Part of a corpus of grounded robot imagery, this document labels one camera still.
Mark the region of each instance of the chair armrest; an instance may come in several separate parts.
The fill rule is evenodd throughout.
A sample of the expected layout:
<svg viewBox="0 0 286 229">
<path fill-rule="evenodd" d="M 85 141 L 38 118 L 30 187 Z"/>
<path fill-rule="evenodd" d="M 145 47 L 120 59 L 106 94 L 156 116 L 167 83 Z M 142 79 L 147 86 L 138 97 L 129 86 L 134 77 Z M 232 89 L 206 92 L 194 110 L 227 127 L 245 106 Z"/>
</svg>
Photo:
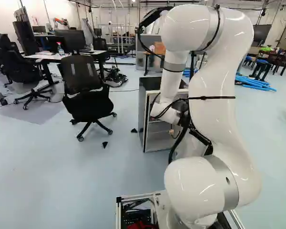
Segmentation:
<svg viewBox="0 0 286 229">
<path fill-rule="evenodd" d="M 43 59 L 37 59 L 35 63 L 41 63 Z"/>
</svg>

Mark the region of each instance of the white desk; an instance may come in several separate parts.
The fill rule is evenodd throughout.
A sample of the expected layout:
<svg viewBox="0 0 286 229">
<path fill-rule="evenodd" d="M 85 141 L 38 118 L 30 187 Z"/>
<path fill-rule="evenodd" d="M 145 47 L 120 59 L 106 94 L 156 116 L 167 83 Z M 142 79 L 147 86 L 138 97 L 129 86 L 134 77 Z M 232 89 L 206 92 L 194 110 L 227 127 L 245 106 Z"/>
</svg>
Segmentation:
<svg viewBox="0 0 286 229">
<path fill-rule="evenodd" d="M 102 54 L 104 52 L 107 51 L 100 51 L 100 50 L 94 50 L 93 53 L 91 52 L 80 52 L 81 55 L 99 55 Z M 66 57 L 66 56 L 70 56 L 70 54 L 65 54 L 64 56 L 60 56 L 58 53 L 55 55 L 44 55 L 44 54 L 34 54 L 34 55 L 30 55 L 30 56 L 25 56 L 25 58 L 30 58 L 30 59 L 43 59 L 43 60 L 49 60 L 49 61 L 53 61 L 53 62 L 60 62 L 62 60 L 62 58 Z"/>
<path fill-rule="evenodd" d="M 100 74 L 102 79 L 105 78 L 104 76 L 104 66 L 103 66 L 103 62 L 105 62 L 105 53 L 108 53 L 108 51 L 101 51 L 101 50 L 94 50 L 94 52 L 90 52 L 90 51 L 86 51 L 86 52 L 80 52 L 80 55 L 88 55 L 88 56 L 92 56 L 94 57 L 95 60 L 98 61 L 99 63 L 99 67 L 100 67 Z M 28 59 L 42 59 L 43 61 L 42 66 L 43 66 L 43 70 L 45 71 L 49 84 L 53 84 L 53 82 L 51 82 L 51 73 L 50 70 L 48 68 L 48 63 L 54 62 L 54 63 L 60 63 L 62 58 L 70 56 L 70 54 L 65 54 L 64 56 L 60 56 L 58 53 L 55 55 L 44 55 L 44 54 L 34 54 L 34 55 L 30 55 L 30 56 L 25 56 L 25 58 Z"/>
</svg>

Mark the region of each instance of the chair base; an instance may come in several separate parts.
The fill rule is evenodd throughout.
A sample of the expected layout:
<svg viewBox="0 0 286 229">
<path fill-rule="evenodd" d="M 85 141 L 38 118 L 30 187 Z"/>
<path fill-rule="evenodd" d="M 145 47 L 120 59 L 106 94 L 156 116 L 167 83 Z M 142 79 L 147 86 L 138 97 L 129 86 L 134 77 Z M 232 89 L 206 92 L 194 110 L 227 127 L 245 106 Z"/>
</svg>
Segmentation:
<svg viewBox="0 0 286 229">
<path fill-rule="evenodd" d="M 108 116 L 113 116 L 113 117 L 116 117 L 117 114 L 115 112 L 111 112 L 109 115 L 105 116 L 105 117 L 108 117 Z M 81 121 L 78 121 L 78 120 L 75 120 L 75 119 L 71 119 L 70 122 L 72 123 L 72 125 L 76 125 L 78 123 L 80 123 Z M 83 133 L 86 132 L 86 130 L 88 129 L 88 127 L 92 124 L 92 123 L 96 123 L 97 125 L 99 125 L 102 129 L 106 130 L 107 133 L 109 135 L 112 135 L 113 134 L 113 130 L 105 127 L 99 120 L 94 120 L 94 121 L 89 121 L 87 122 L 87 124 L 84 126 L 84 128 L 82 129 L 82 131 L 80 131 L 80 133 L 76 136 L 77 140 L 79 142 L 82 142 L 84 140 L 84 137 L 82 136 Z"/>
<path fill-rule="evenodd" d="M 33 98 L 37 98 L 37 97 L 39 97 L 39 98 L 44 98 L 44 99 L 47 99 L 48 102 L 50 102 L 51 97 L 42 95 L 42 94 L 48 93 L 48 92 L 53 93 L 53 90 L 52 90 L 52 89 L 49 89 L 49 90 L 35 91 L 34 89 L 31 89 L 31 93 L 26 94 L 26 95 L 23 96 L 23 97 L 16 98 L 16 99 L 14 100 L 14 104 L 18 104 L 18 103 L 19 103 L 19 100 L 29 98 L 29 99 L 25 102 L 25 104 L 23 105 L 23 109 L 24 109 L 24 110 L 27 110 L 27 109 L 28 109 L 28 104 L 29 104 L 30 102 L 32 102 Z"/>
</svg>

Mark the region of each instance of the black mesh office chair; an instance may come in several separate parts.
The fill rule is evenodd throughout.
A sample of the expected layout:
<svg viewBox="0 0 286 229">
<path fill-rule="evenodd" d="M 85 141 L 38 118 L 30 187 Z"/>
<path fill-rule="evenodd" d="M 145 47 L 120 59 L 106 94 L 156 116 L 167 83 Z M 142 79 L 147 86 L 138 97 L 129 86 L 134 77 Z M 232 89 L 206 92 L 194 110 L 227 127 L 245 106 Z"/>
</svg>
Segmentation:
<svg viewBox="0 0 286 229">
<path fill-rule="evenodd" d="M 41 65 L 38 63 L 31 63 L 23 58 L 20 53 L 15 50 L 4 50 L 0 48 L 0 63 L 3 64 L 4 72 L 6 72 L 9 78 L 13 81 L 12 87 L 16 93 L 23 94 L 31 91 L 23 97 L 16 98 L 15 104 L 19 103 L 19 100 L 29 98 L 23 105 L 23 109 L 28 109 L 28 104 L 37 97 L 47 99 L 50 101 L 51 97 L 42 95 L 44 93 L 52 93 L 53 90 L 37 90 L 36 87 L 41 80 L 44 80 L 42 74 Z"/>
<path fill-rule="evenodd" d="M 65 94 L 62 102 L 73 116 L 70 122 L 73 125 L 79 122 L 87 123 L 76 136 L 80 142 L 84 140 L 82 134 L 91 123 L 98 124 L 111 135 L 113 131 L 101 124 L 99 119 L 111 115 L 117 116 L 112 112 L 113 103 L 109 99 L 109 86 L 103 84 L 99 78 L 93 61 L 94 59 L 90 56 L 73 55 L 63 58 L 59 67 L 65 82 Z"/>
<path fill-rule="evenodd" d="M 93 40 L 93 48 L 95 50 L 108 51 L 106 39 L 101 38 L 101 37 L 95 38 Z M 110 58 L 111 58 L 110 53 L 107 52 L 106 56 L 104 57 L 104 63 L 103 64 L 106 64 L 106 61 L 110 60 Z M 110 68 L 104 68 L 104 70 L 109 73 L 111 69 Z"/>
</svg>

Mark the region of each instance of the white robotic arm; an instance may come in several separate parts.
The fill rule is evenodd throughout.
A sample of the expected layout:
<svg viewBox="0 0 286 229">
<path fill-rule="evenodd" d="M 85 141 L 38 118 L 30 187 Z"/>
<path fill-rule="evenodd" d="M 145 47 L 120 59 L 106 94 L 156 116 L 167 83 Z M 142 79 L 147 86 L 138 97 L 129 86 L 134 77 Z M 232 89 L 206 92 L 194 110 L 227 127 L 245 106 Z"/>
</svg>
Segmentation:
<svg viewBox="0 0 286 229">
<path fill-rule="evenodd" d="M 235 73 L 252 43 L 253 27 L 236 10 L 182 5 L 167 13 L 160 32 L 166 55 L 160 103 L 154 104 L 152 116 L 176 96 L 189 51 L 208 55 L 206 66 L 189 83 L 189 111 L 196 129 L 212 142 L 213 153 L 175 160 L 164 175 L 171 214 L 191 229 L 204 229 L 217 213 L 253 202 L 261 190 L 234 114 Z M 170 108 L 161 119 L 176 124 L 180 117 Z M 176 219 L 172 215 L 171 225 Z"/>
</svg>

